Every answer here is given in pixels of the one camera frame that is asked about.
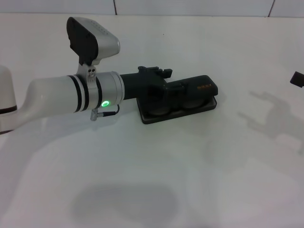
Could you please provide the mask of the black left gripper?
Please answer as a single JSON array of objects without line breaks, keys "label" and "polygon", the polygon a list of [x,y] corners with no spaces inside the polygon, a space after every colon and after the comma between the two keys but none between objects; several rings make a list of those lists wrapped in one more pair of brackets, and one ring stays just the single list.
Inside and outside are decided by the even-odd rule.
[{"label": "black left gripper", "polygon": [[172,69],[159,67],[138,67],[137,73],[123,74],[124,100],[138,98],[142,101],[161,101],[166,97],[184,97],[187,94],[188,84],[183,82],[167,83]]}]

